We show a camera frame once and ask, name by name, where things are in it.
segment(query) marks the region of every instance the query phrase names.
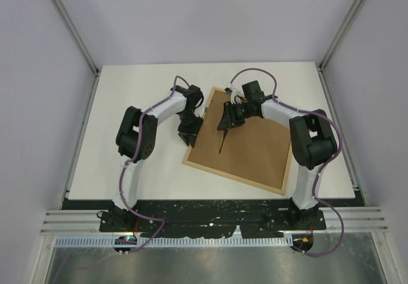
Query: wall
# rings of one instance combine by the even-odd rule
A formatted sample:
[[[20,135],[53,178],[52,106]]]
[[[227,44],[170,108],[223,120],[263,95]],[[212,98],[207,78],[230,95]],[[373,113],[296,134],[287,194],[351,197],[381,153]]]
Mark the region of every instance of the wall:
[[[321,61],[353,0],[62,0],[98,66]]]
[[[366,196],[408,262],[408,0],[367,0],[328,67]]]
[[[30,277],[93,76],[50,0],[0,0],[0,277]]]

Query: wooden board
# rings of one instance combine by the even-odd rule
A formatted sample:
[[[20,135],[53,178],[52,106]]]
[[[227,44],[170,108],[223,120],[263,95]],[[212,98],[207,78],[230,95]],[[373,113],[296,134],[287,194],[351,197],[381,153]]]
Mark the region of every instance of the wooden board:
[[[230,98],[213,88],[196,145],[189,147],[183,164],[284,195],[292,159],[289,129],[271,120],[249,118],[228,132],[219,154],[223,132],[217,126]]]

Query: tabletop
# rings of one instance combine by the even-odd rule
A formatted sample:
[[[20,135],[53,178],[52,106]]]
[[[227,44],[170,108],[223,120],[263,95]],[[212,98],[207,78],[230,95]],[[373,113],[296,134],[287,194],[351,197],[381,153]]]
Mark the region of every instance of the tabletop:
[[[276,95],[285,103],[305,110],[321,108],[330,116],[314,62],[104,66],[68,198],[109,200],[115,195],[120,170],[120,154],[115,138],[129,106],[143,109],[163,99],[176,75],[200,87],[207,98],[213,87],[225,88],[237,72],[250,67],[265,69],[276,77]],[[273,81],[258,71],[241,74],[234,85],[240,88],[253,80],[259,81],[265,94],[272,92]],[[157,129],[154,151],[145,162],[140,176],[138,198],[265,199],[292,196],[298,173],[295,159],[291,162],[286,194],[271,193],[183,165],[187,146],[178,136],[178,125],[179,117],[174,115]],[[318,196],[354,198],[342,155],[324,171]]]

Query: gray floor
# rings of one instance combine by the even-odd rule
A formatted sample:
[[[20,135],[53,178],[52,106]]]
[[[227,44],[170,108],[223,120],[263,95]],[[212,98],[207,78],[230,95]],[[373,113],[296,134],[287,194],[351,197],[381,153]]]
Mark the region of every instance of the gray floor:
[[[338,234],[316,235],[313,250],[329,250],[338,238]],[[179,248],[113,256],[88,270],[61,265],[64,258],[69,264],[89,265],[112,251],[55,249],[46,283],[386,283],[371,234],[346,234],[341,249],[323,258],[276,247]]]

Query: wooden frame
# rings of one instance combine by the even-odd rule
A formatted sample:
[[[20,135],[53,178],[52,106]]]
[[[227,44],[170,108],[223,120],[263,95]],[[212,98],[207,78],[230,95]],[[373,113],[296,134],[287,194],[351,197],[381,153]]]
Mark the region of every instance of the wooden frame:
[[[213,87],[213,89],[211,90],[210,96],[209,96],[209,98],[207,100],[206,107],[209,107],[210,102],[211,102],[211,100],[213,98],[213,95],[214,95],[215,91],[224,92],[223,89]],[[286,185],[288,183],[289,169],[290,169],[291,160],[292,160],[292,148],[291,148],[291,145],[289,145],[288,158],[286,160],[286,167],[285,167],[285,171],[284,171],[284,177],[283,177],[283,182],[282,182],[282,188],[281,189],[275,188],[275,187],[272,187],[272,186],[269,186],[269,185],[261,184],[261,183],[255,182],[255,181],[251,181],[251,180],[245,179],[243,177],[238,177],[238,176],[235,176],[233,174],[229,174],[227,172],[223,172],[223,171],[211,168],[211,167],[207,167],[207,166],[200,165],[200,164],[197,164],[195,162],[189,161],[188,159],[189,159],[191,150],[192,150],[192,147],[189,146],[188,149],[187,149],[186,155],[184,156],[184,159],[183,159],[183,164],[184,165],[194,167],[194,168],[206,171],[206,172],[210,172],[211,174],[216,174],[217,176],[226,177],[227,179],[231,179],[231,180],[234,180],[234,181],[237,181],[237,182],[240,182],[240,183],[244,183],[244,184],[248,184],[248,185],[251,185],[251,186],[254,186],[254,187],[257,187],[257,188],[261,188],[262,190],[267,190],[267,191],[271,191],[273,193],[278,193],[279,195],[285,195],[285,193],[286,193]]]

